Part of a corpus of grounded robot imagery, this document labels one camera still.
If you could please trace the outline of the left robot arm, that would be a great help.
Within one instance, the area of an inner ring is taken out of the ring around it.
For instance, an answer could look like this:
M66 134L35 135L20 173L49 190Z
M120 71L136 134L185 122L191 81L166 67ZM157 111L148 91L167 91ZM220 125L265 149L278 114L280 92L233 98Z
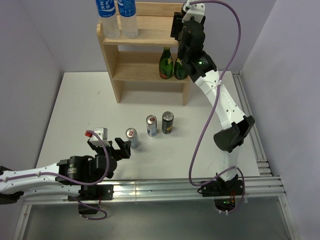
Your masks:
M20 198L43 195L70 195L83 200L91 200L98 193L97 184L105 178L111 179L118 161L129 159L131 142L121 138L112 141L92 141L87 144L95 151L95 156L71 156L51 165L29 170L14 171L4 166L0 168L0 203L9 205Z

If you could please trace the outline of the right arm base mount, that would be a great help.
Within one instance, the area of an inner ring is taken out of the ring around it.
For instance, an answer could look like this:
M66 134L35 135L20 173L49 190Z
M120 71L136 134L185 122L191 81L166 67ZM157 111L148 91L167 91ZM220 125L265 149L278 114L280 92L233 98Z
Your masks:
M202 197L212 197L214 206L221 214L232 213L242 204L245 198L245 183L243 180L235 179L224 182L222 179L212 181L201 186L197 192Z

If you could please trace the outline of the water bottle blue label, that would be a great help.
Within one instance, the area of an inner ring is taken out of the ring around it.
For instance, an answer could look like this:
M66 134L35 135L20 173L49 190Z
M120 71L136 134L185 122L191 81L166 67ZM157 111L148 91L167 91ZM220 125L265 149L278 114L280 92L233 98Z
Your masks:
M95 4L102 23L104 36L107 39L118 38L120 36L120 29L115 2L113 0L96 0Z
M118 0L118 12L123 35L128 39L138 36L135 0Z

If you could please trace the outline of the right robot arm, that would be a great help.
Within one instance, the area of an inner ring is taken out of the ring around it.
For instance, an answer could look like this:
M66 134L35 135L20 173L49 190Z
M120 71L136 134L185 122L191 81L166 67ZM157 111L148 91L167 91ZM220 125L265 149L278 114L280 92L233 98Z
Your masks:
M229 91L222 84L222 74L212 58L203 50L205 40L204 21L194 17L183 20L186 13L175 12L170 36L178 42L177 56L192 82L212 104L212 113L217 114L222 129L213 135L215 145L223 154L217 175L213 178L217 191L229 194L238 180L238 154L255 120L238 107Z

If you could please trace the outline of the black can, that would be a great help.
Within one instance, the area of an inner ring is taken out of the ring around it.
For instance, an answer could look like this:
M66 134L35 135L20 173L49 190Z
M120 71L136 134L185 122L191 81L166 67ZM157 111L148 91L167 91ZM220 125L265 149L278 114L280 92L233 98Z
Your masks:
M170 111L165 111L162 114L161 130L164 134L170 134L173 129L174 114Z

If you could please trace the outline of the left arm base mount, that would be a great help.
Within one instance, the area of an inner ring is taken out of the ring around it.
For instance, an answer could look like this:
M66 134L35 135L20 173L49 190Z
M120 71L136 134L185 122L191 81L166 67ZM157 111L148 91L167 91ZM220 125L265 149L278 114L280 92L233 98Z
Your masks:
M109 201L113 198L114 186L112 184L74 186L76 187L76 193L78 196L69 195L67 200L70 202L78 202L76 200L78 199L82 202L82 204L78 203L78 212L80 215L84 215L88 218L93 218L93 216L98 213L98 209L100 209L102 201Z

